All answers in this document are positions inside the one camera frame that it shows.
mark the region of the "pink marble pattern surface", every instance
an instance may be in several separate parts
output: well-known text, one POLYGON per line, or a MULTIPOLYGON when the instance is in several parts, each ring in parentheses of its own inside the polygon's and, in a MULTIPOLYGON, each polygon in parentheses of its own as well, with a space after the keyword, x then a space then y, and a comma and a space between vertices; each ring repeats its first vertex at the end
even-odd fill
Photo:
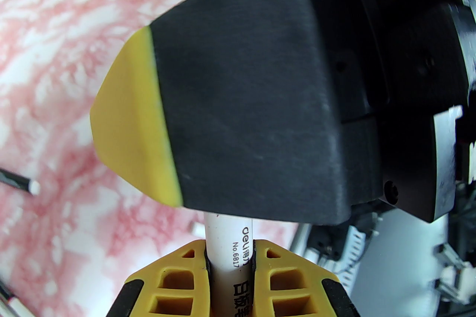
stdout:
MULTIPOLYGON (((142 195, 96 157, 89 109, 131 34, 182 0, 0 3, 0 277, 37 317, 105 316, 129 274, 195 239, 201 212, 142 195)), ((256 221, 287 246, 294 225, 256 221)))

